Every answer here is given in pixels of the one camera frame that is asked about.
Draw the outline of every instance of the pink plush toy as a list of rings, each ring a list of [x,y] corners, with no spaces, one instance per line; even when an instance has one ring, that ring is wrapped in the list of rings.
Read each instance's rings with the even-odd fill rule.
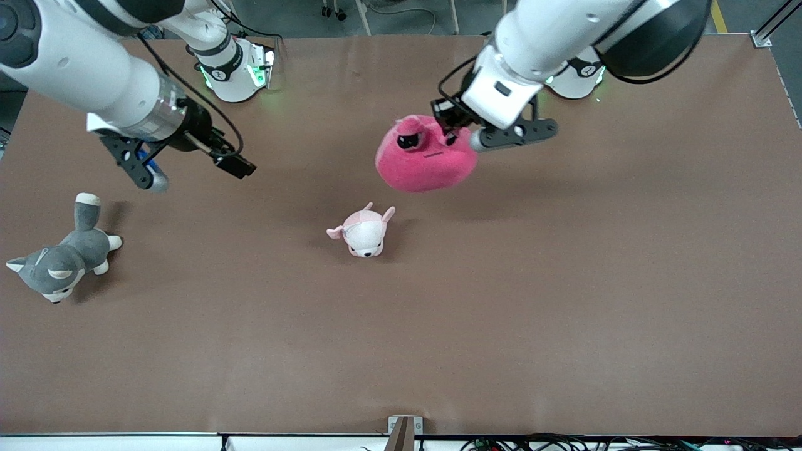
[[[476,166],[470,139],[467,128],[443,136],[435,118],[407,116],[384,136],[376,153],[376,169],[398,191],[448,188],[468,178]]]
[[[329,238],[345,240],[348,250],[355,257],[376,257],[384,249],[384,234],[387,232],[387,223],[395,214],[395,207],[387,209],[382,216],[371,211],[372,206],[373,202],[367,204],[362,211],[350,215],[336,229],[326,230]]]

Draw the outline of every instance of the round pink plush toy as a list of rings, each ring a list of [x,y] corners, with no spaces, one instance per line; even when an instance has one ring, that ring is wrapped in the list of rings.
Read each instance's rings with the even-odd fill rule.
[[[448,188],[468,178],[476,167],[470,139],[467,128],[443,136],[435,118],[407,116],[384,136],[376,153],[376,169],[398,191]]]

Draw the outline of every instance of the gray plush toy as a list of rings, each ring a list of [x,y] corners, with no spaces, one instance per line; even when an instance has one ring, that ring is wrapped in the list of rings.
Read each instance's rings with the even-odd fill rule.
[[[75,230],[57,246],[9,260],[6,266],[50,302],[61,302],[88,271],[105,274],[109,251],[123,245],[122,238],[95,228],[99,218],[100,199],[95,194],[79,194],[75,198]]]

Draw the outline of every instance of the stuffed animal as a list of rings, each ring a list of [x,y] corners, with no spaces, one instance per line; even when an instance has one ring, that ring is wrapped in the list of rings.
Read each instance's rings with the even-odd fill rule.
[[[95,194],[79,194],[75,198],[75,230],[57,246],[9,260],[6,266],[50,302],[61,302],[88,271],[105,274],[109,251],[123,245],[122,238],[95,228],[99,218],[100,199]]]
[[[348,245],[348,250],[355,257],[376,257],[384,249],[384,234],[387,232],[387,223],[395,214],[395,207],[390,207],[384,215],[371,211],[373,202],[367,204],[362,211],[350,215],[346,221],[336,229],[328,229],[329,238],[338,240],[342,238]]]
[[[443,136],[435,118],[407,116],[384,136],[376,153],[376,170],[398,191],[448,188],[468,178],[476,167],[470,141],[467,128]]]

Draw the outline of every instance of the plush toy eye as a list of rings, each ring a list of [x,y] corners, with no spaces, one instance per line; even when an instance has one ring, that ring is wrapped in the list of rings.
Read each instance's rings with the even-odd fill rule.
[[[413,148],[418,145],[418,142],[419,138],[417,133],[415,135],[399,136],[398,138],[398,145],[403,149]]]

